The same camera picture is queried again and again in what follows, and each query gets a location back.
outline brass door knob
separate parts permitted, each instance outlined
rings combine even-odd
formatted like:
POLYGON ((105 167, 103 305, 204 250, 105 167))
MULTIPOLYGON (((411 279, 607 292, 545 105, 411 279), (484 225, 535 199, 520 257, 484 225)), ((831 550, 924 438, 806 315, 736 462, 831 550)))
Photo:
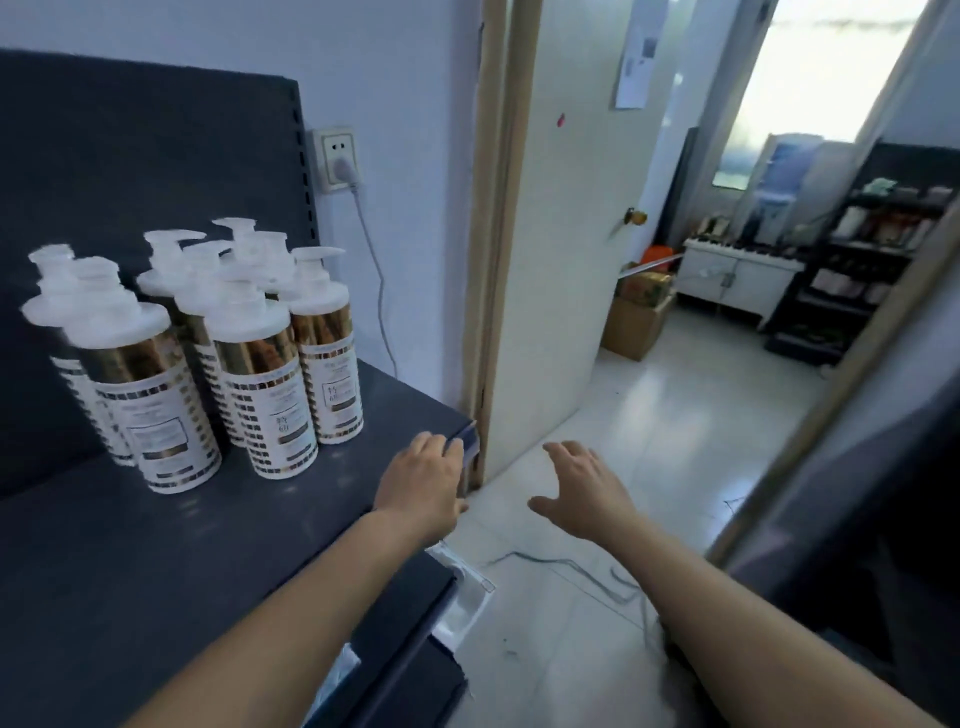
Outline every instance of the brass door knob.
POLYGON ((638 209, 633 209, 632 207, 627 207, 627 211, 623 214, 623 224, 630 225, 643 225, 647 221, 647 213, 640 212, 638 209))

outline window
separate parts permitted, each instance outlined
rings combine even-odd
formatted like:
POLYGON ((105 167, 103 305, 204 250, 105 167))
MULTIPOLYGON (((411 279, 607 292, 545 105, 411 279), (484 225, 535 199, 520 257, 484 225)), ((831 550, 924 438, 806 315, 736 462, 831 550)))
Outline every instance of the window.
POLYGON ((746 189, 767 136, 854 141, 925 0, 780 0, 713 177, 746 189))

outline paper notice on door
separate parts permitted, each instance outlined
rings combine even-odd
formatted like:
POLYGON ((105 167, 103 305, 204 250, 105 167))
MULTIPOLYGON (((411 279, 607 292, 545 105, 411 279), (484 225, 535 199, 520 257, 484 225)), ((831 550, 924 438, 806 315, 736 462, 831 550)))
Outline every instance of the paper notice on door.
POLYGON ((616 87, 618 109, 643 109, 670 0, 634 0, 616 87))

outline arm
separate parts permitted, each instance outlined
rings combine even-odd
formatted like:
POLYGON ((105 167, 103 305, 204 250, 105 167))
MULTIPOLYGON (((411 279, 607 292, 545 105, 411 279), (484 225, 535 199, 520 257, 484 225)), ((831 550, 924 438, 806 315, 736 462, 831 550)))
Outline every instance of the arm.
POLYGON ((640 515, 593 450, 573 441, 544 449, 560 496, 533 497, 530 508, 630 572, 732 725, 940 725, 640 515))
POLYGON ((129 728, 297 728, 353 628, 403 563, 453 530, 464 447, 422 432, 380 481, 374 510, 211 644, 129 728))

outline cardboard box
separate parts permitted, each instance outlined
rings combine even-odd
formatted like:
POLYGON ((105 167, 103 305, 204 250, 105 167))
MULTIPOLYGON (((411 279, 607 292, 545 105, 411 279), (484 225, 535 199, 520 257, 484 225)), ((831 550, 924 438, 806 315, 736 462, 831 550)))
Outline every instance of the cardboard box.
POLYGON ((617 285, 616 295, 648 308, 656 308, 666 301, 672 285, 673 276, 669 273, 644 271, 622 279, 617 285))
POLYGON ((613 299, 600 346, 639 361, 657 343, 666 314, 676 300, 677 294, 671 293, 659 306, 649 308, 620 297, 613 299))

